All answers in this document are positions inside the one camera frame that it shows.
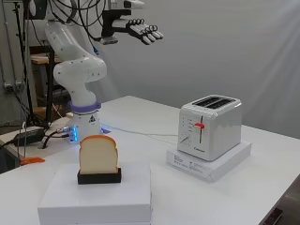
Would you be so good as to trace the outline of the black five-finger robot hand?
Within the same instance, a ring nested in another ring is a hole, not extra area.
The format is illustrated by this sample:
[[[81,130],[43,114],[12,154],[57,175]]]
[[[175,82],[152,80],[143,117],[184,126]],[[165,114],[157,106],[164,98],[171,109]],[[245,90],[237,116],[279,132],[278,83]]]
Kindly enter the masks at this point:
[[[103,25],[101,31],[102,45],[115,44],[118,39],[115,33],[124,33],[139,39],[144,45],[150,45],[164,36],[158,31],[158,26],[146,24],[144,19],[122,20],[122,16],[129,16],[130,9],[110,9],[102,13]]]

